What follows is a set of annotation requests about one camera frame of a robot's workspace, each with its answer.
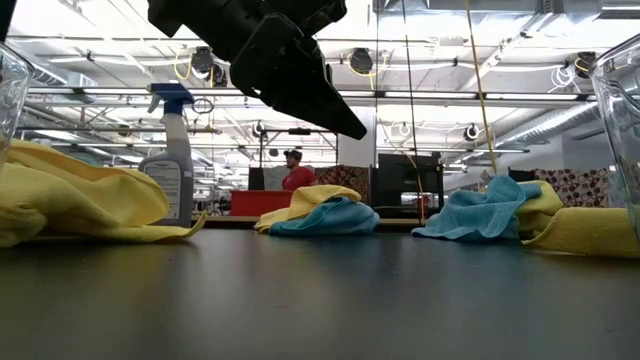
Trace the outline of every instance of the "white spray bottle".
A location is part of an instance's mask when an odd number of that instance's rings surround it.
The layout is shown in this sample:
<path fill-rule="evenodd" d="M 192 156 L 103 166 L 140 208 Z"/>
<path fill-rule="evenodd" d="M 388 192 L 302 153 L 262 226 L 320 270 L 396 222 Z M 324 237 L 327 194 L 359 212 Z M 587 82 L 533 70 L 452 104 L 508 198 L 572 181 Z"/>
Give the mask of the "white spray bottle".
<path fill-rule="evenodd" d="M 181 84 L 151 84 L 147 90 L 153 94 L 149 113 L 164 100 L 160 122 L 166 129 L 167 149 L 144 159 L 138 169 L 155 180 L 169 198 L 169 212 L 156 225 L 188 228 L 193 208 L 193 160 L 182 109 L 185 103 L 193 103 L 193 96 Z"/>

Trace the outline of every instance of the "crumpled towel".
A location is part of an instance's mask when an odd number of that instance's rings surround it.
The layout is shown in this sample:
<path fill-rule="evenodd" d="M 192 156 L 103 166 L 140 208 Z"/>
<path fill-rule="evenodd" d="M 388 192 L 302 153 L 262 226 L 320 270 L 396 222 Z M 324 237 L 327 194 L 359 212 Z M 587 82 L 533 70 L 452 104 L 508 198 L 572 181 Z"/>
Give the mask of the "crumpled towel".
<path fill-rule="evenodd" d="M 414 236 L 487 243 L 519 240 L 516 211 L 528 199 L 540 196 L 539 184 L 518 184 L 505 175 L 489 183 L 487 193 L 456 191 L 440 214 L 412 231 Z"/>
<path fill-rule="evenodd" d="M 536 180 L 521 184 L 538 184 L 542 191 L 540 196 L 527 200 L 516 212 L 520 223 L 520 239 L 528 240 L 540 235 L 564 204 L 551 184 L 546 181 Z"/>
<path fill-rule="evenodd" d="M 522 244 L 561 253 L 640 258 L 625 209 L 564 208 L 553 188 L 543 182 L 542 195 L 519 210 Z"/>
<path fill-rule="evenodd" d="M 317 185 L 301 187 L 293 192 L 288 208 L 262 215 L 260 221 L 254 225 L 254 228 L 258 232 L 267 233 L 273 224 L 307 216 L 316 206 L 336 196 L 344 196 L 353 201 L 360 201 L 361 199 L 360 194 L 342 186 Z"/>
<path fill-rule="evenodd" d="M 277 222 L 269 235 L 314 237 L 371 234 L 380 222 L 369 206 L 344 196 L 333 197 L 316 206 L 303 218 Z"/>
<path fill-rule="evenodd" d="M 51 239 L 36 237 L 43 230 L 127 242 L 179 239 L 206 220 L 192 229 L 145 226 L 167 211 L 166 195 L 147 175 L 91 166 L 39 144 L 13 140 L 0 171 L 0 247 Z"/>

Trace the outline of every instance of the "clear plastic bin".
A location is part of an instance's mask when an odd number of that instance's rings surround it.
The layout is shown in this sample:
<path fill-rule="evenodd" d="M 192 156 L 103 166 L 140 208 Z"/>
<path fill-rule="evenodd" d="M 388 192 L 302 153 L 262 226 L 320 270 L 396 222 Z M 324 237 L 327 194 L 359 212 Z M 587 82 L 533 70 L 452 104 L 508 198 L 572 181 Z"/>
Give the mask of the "clear plastic bin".
<path fill-rule="evenodd" d="M 600 113 L 640 239 L 640 35 L 602 55 L 590 71 Z"/>
<path fill-rule="evenodd" d="M 0 42 L 0 170 L 33 76 L 33 65 Z"/>

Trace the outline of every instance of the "yellow cloth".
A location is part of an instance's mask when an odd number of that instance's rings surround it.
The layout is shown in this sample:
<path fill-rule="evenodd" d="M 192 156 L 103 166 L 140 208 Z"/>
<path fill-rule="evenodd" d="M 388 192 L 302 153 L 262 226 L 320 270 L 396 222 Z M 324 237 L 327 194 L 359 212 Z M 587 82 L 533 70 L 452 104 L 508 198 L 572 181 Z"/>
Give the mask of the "yellow cloth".
<path fill-rule="evenodd" d="M 625 209 L 561 209 L 540 236 L 522 243 L 580 255 L 640 258 Z"/>
<path fill-rule="evenodd" d="M 193 229 L 144 226 L 168 211 L 162 189 L 135 170 L 95 167 L 46 146 L 14 140 L 0 171 L 0 247 L 43 231 L 105 240 L 184 238 Z"/>
<path fill-rule="evenodd" d="M 288 208 L 276 210 L 260 217 L 260 221 L 254 228 L 266 233 L 271 225 L 309 215 L 319 204 L 334 196 L 344 196 L 353 201 L 360 201 L 361 196 L 356 191 L 338 185 L 317 185 L 301 187 L 293 192 Z"/>
<path fill-rule="evenodd" d="M 589 256 L 638 258 L 640 246 L 624 209 L 563 208 L 546 182 L 517 212 L 527 246 Z"/>
<path fill-rule="evenodd" d="M 516 212 L 518 217 L 520 237 L 533 239 L 549 226 L 551 219 L 564 205 L 553 187 L 546 181 L 531 181 L 538 184 L 542 190 L 539 197 L 528 200 Z"/>

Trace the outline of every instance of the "dark table surface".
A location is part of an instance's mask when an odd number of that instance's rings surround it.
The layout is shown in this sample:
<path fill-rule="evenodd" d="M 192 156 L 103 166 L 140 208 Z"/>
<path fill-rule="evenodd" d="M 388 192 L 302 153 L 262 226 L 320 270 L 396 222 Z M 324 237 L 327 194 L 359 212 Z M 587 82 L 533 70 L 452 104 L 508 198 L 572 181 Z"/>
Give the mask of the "dark table surface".
<path fill-rule="evenodd" d="M 0 251 L 0 358 L 640 359 L 640 263 L 380 234 Z"/>

